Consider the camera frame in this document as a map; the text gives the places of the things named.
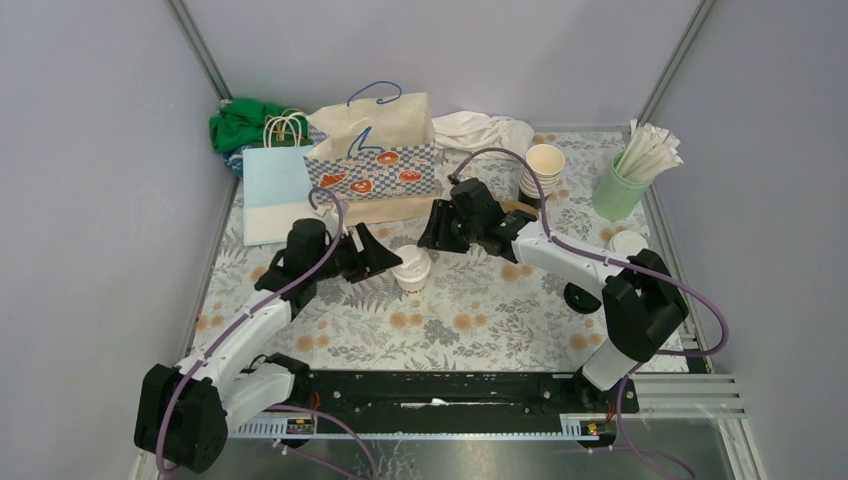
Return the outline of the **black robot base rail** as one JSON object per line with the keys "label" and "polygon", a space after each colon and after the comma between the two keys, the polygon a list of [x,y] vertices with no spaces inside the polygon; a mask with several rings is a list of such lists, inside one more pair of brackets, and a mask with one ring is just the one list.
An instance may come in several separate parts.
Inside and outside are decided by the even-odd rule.
{"label": "black robot base rail", "polygon": [[319,434],[555,434],[564,415],[640,410],[632,381],[618,395],[570,373],[314,370],[283,354],[250,368],[268,365],[293,373],[286,402],[306,409]]}

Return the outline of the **blue checkered paper bag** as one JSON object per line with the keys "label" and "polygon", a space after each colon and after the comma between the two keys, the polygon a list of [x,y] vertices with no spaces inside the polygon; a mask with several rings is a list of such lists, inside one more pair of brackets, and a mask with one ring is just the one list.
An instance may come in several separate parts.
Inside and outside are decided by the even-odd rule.
{"label": "blue checkered paper bag", "polygon": [[345,223],[379,224],[424,218],[438,196],[429,95],[396,92],[364,98],[373,82],[345,102],[307,116],[312,148],[304,155],[310,181],[347,205]]}

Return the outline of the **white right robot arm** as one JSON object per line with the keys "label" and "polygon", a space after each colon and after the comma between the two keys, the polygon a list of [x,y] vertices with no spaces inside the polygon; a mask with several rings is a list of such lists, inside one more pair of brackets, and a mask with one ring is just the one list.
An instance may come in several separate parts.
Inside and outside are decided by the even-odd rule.
{"label": "white right robot arm", "polygon": [[470,178],[433,202],[418,240],[422,248],[465,253],[476,244],[488,254],[554,274],[567,283],[566,304],[581,314],[602,310],[607,338],[579,369],[575,402],[597,412],[628,372],[651,360],[688,317],[689,308],[661,257],[632,256],[566,241],[539,215],[506,211],[487,186]]}

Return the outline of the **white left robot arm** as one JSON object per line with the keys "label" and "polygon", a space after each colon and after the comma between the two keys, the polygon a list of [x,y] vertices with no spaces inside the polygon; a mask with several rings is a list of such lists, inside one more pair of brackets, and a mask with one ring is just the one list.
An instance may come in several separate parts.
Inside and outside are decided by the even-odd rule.
{"label": "white left robot arm", "polygon": [[285,248],[225,330],[176,365],[157,364],[146,373],[135,445],[155,455],[166,473],[176,466],[202,473],[229,434],[258,413],[274,404],[288,411],[304,407],[311,387],[291,368],[269,362],[247,375],[242,368],[314,298],[319,282],[341,277],[356,283],[402,262],[364,224],[351,233],[339,226],[329,234],[321,220],[296,221]]}

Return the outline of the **white paper coffee cup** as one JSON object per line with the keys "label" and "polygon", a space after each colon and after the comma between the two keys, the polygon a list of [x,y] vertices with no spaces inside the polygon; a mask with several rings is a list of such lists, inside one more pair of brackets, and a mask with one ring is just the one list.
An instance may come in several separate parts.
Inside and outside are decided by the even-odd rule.
{"label": "white paper coffee cup", "polygon": [[400,268],[392,270],[392,274],[399,287],[406,293],[421,291],[427,284],[429,273],[429,270],[423,270],[418,273],[402,271]]}

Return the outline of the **white coffee lid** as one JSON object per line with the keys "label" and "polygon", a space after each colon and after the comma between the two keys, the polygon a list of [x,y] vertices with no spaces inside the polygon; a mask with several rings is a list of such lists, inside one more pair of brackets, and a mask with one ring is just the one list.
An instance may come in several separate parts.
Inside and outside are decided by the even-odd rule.
{"label": "white coffee lid", "polygon": [[431,268],[431,259],[424,248],[416,245],[404,245],[393,251],[401,264],[391,269],[392,273],[402,277],[427,275]]}

